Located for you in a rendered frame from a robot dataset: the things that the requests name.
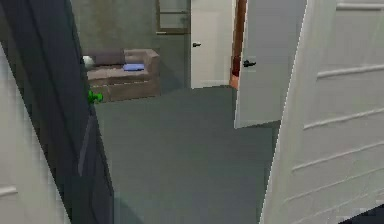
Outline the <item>green toy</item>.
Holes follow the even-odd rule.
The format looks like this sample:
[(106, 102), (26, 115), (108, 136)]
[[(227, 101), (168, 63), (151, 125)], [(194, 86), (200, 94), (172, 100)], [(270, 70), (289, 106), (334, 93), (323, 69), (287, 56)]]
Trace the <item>green toy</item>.
[(88, 91), (88, 102), (90, 104), (94, 103), (100, 103), (103, 101), (103, 94), (102, 93), (94, 93), (93, 91)]

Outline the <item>blue pillow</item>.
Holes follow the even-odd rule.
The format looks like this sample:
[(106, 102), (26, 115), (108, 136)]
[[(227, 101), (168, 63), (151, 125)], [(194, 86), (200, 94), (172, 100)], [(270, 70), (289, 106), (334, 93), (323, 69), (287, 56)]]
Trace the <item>blue pillow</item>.
[(123, 65), (124, 71), (143, 71), (145, 69), (145, 65), (142, 63), (128, 63)]

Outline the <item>white panelled door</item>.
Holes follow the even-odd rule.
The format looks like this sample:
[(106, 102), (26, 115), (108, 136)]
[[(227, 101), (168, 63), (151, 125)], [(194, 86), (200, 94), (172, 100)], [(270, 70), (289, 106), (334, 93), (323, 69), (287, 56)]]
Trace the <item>white panelled door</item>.
[(259, 224), (384, 204), (384, 0), (308, 0)]

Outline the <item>grey-brown cushion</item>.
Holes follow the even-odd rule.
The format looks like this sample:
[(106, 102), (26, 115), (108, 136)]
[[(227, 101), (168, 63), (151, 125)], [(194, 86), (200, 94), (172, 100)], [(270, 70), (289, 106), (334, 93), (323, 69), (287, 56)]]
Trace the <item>grey-brown cushion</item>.
[(118, 65), (124, 62), (123, 51), (120, 49), (97, 51), (94, 57), (97, 65)]

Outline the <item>dark grey door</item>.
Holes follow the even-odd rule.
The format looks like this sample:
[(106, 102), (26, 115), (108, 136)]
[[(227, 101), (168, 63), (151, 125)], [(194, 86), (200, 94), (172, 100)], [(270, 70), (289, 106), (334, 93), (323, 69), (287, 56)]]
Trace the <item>dark grey door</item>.
[(114, 191), (70, 0), (0, 0), (7, 58), (71, 224), (114, 224)]

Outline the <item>brown sofa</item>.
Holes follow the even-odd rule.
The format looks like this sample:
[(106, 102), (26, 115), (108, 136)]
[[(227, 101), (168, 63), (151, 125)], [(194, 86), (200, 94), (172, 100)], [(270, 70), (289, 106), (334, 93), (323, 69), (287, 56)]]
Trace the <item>brown sofa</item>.
[[(159, 96), (161, 94), (159, 63), (160, 55), (152, 49), (92, 49), (84, 51), (95, 62), (97, 51), (120, 49), (124, 62), (118, 65), (97, 65), (87, 69), (87, 77), (91, 91), (102, 93), (102, 102), (114, 102), (130, 99)], [(124, 71), (123, 65), (142, 63), (143, 71)]]

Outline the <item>brown framed window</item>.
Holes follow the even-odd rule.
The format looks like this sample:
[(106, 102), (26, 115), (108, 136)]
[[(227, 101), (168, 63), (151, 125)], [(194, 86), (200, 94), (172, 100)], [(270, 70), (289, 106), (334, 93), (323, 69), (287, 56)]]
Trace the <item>brown framed window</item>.
[(155, 5), (158, 35), (190, 33), (190, 0), (156, 0)]

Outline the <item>white room door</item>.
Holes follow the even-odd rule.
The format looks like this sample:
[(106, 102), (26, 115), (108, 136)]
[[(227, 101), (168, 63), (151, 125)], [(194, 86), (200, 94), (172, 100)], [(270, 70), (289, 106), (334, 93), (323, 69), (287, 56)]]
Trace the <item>white room door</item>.
[[(247, 0), (234, 126), (278, 121), (307, 0)], [(257, 62), (243, 67), (243, 62)]]
[[(233, 0), (191, 0), (191, 87), (229, 83)], [(201, 46), (192, 47), (193, 42)]]

